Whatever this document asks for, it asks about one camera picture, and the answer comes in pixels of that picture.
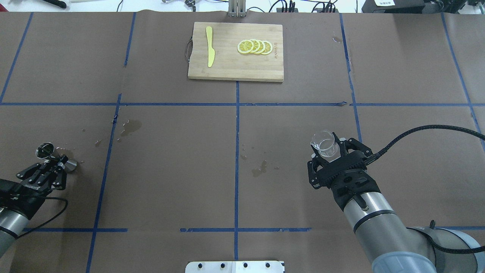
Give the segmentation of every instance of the white tag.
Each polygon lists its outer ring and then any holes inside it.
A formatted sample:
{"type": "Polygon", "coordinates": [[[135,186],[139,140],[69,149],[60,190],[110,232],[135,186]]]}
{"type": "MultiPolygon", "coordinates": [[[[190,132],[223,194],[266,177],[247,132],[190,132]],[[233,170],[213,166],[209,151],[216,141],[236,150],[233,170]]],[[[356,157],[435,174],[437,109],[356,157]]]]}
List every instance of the white tag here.
{"type": "Polygon", "coordinates": [[[394,0],[374,0],[375,4],[378,7],[389,7],[389,6],[394,6],[394,0]]]}

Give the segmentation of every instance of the cutting board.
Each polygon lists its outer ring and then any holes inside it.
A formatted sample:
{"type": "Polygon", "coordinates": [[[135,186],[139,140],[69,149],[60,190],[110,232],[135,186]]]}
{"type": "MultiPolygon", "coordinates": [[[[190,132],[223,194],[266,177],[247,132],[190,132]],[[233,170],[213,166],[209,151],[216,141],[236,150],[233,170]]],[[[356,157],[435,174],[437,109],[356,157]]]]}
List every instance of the cutting board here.
{"type": "Polygon", "coordinates": [[[189,79],[282,82],[283,26],[269,24],[195,22],[189,79]],[[212,27],[215,59],[208,67],[206,27],[212,27]],[[267,40],[273,44],[269,55],[241,54],[242,40],[267,40]]]}

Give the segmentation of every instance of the yellow knife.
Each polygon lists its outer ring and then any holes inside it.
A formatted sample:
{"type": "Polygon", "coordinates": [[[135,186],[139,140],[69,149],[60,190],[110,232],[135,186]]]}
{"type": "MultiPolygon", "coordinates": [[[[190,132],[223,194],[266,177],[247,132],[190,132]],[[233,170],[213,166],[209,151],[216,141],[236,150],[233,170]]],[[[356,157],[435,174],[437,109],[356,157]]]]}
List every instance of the yellow knife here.
{"type": "Polygon", "coordinates": [[[212,67],[215,58],[215,50],[212,48],[212,27],[206,27],[207,47],[209,48],[209,58],[207,62],[208,67],[212,67]]]}

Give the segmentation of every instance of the blue tape line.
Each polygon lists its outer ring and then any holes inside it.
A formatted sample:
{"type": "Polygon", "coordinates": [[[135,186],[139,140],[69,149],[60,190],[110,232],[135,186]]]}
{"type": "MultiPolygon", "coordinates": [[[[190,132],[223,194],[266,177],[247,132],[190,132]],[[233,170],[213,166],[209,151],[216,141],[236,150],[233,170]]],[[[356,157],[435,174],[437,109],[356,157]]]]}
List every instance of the blue tape line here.
{"type": "Polygon", "coordinates": [[[12,106],[115,106],[115,102],[2,102],[12,106]]]}
{"type": "MultiPolygon", "coordinates": [[[[121,94],[118,95],[118,101],[116,102],[116,110],[114,112],[114,116],[118,116],[118,111],[120,109],[120,102],[121,102],[121,94]]],[[[111,149],[113,147],[113,138],[114,138],[114,130],[116,128],[116,122],[113,122],[113,125],[111,126],[111,135],[110,135],[110,144],[108,145],[108,153],[106,155],[106,162],[104,164],[104,173],[103,173],[103,180],[101,182],[101,190],[99,192],[99,199],[97,202],[97,209],[96,209],[96,217],[94,220],[94,231],[93,231],[93,236],[91,238],[91,247],[89,248],[89,256],[88,256],[88,262],[86,265],[86,273],[89,273],[91,269],[91,261],[93,259],[93,251],[94,251],[94,244],[96,242],[96,232],[97,232],[97,226],[99,223],[99,215],[101,213],[101,205],[103,202],[103,194],[104,194],[104,187],[106,185],[106,177],[108,176],[108,166],[110,164],[110,158],[111,158],[111,149]]]]}
{"type": "Polygon", "coordinates": [[[435,228],[446,228],[454,230],[485,230],[485,226],[437,226],[435,228]]]}
{"type": "Polygon", "coordinates": [[[239,228],[240,232],[308,232],[311,227],[282,227],[282,228],[239,228]]]}
{"type": "Polygon", "coordinates": [[[3,90],[0,95],[0,102],[3,101],[3,96],[5,96],[5,92],[7,91],[7,86],[10,81],[10,77],[12,76],[12,72],[14,71],[15,63],[17,62],[18,55],[20,54],[20,49],[22,48],[22,45],[24,44],[25,36],[27,35],[27,31],[29,30],[30,22],[32,21],[32,16],[33,12],[31,12],[29,16],[29,20],[27,21],[27,25],[25,26],[24,34],[22,35],[22,38],[20,39],[20,43],[18,44],[17,52],[15,53],[14,60],[12,62],[12,65],[10,66],[10,70],[8,71],[8,76],[7,80],[5,81],[5,85],[3,86],[3,90]]]}
{"type": "Polygon", "coordinates": [[[335,103],[242,103],[240,106],[344,106],[347,102],[335,103]]]}
{"type": "Polygon", "coordinates": [[[357,106],[468,106],[466,103],[357,103],[357,106]]]}
{"type": "Polygon", "coordinates": [[[131,38],[133,37],[133,29],[135,27],[136,12],[133,13],[133,18],[131,19],[131,29],[129,31],[128,46],[126,47],[126,57],[125,57],[125,67],[128,64],[129,49],[131,47],[131,38]]]}
{"type": "Polygon", "coordinates": [[[349,76],[350,89],[352,91],[352,106],[354,107],[354,116],[356,119],[357,135],[359,137],[359,141],[362,142],[362,134],[360,133],[359,114],[357,112],[356,94],[354,91],[354,84],[352,83],[352,78],[350,77],[351,71],[350,71],[350,62],[349,62],[349,52],[347,50],[347,40],[345,39],[345,30],[343,29],[342,13],[339,13],[339,16],[340,16],[340,28],[342,30],[343,49],[345,51],[345,62],[347,63],[347,73],[349,76]]]}
{"type": "Polygon", "coordinates": [[[232,227],[181,228],[180,232],[234,232],[232,227]]]}
{"type": "Polygon", "coordinates": [[[239,228],[239,81],[236,81],[236,160],[234,186],[234,260],[239,259],[238,228],[239,228]]]}
{"type": "Polygon", "coordinates": [[[236,106],[235,103],[199,103],[199,102],[124,102],[126,106],[236,106]]]}
{"type": "MultiPolygon", "coordinates": [[[[24,228],[24,232],[31,231],[31,228],[24,228]]],[[[38,228],[34,232],[94,232],[93,228],[38,228]]],[[[98,228],[96,232],[128,232],[127,228],[98,228]]]]}
{"type": "MultiPolygon", "coordinates": [[[[181,228],[180,232],[234,232],[231,227],[203,227],[203,228],[181,228]]],[[[239,232],[308,232],[311,227],[240,227],[239,232]]]]}
{"type": "MultiPolygon", "coordinates": [[[[470,107],[470,112],[471,112],[471,116],[473,118],[473,122],[475,123],[475,128],[477,129],[477,132],[481,133],[482,131],[480,130],[480,126],[478,125],[477,116],[475,115],[475,111],[473,110],[473,105],[471,103],[471,99],[470,99],[470,95],[468,93],[467,86],[465,85],[465,81],[463,80],[463,75],[461,73],[460,66],[458,65],[458,61],[456,60],[456,56],[455,56],[455,53],[454,53],[454,50],[453,50],[453,45],[452,45],[452,42],[450,40],[450,35],[448,34],[448,27],[446,26],[445,14],[443,12],[441,13],[441,21],[443,22],[443,28],[445,30],[446,40],[448,41],[448,46],[450,47],[450,51],[452,53],[453,61],[455,63],[456,72],[458,72],[458,77],[460,78],[461,86],[463,87],[463,92],[465,93],[465,97],[467,98],[467,103],[470,107]]],[[[482,144],[482,148],[485,152],[485,141],[481,140],[481,144],[482,144]]]]}

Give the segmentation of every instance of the lemon slice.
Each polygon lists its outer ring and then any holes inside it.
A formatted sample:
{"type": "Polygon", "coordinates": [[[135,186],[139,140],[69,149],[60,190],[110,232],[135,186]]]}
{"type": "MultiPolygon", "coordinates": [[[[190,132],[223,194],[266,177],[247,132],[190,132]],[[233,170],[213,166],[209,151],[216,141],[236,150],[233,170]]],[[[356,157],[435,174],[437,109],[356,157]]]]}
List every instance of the lemon slice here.
{"type": "Polygon", "coordinates": [[[250,40],[242,40],[238,44],[238,52],[241,54],[248,54],[253,50],[253,46],[254,44],[250,40]]]}
{"type": "Polygon", "coordinates": [[[251,39],[251,42],[253,42],[253,44],[254,44],[253,50],[251,50],[251,53],[255,53],[263,47],[262,42],[259,41],[259,40],[251,39]]]}
{"type": "Polygon", "coordinates": [[[263,43],[263,41],[259,41],[259,43],[262,45],[262,47],[259,48],[258,51],[256,51],[254,54],[261,54],[264,52],[264,50],[266,49],[266,44],[263,43]]]}
{"type": "Polygon", "coordinates": [[[264,44],[264,50],[261,55],[268,55],[273,51],[273,44],[268,41],[261,41],[264,44]]]}

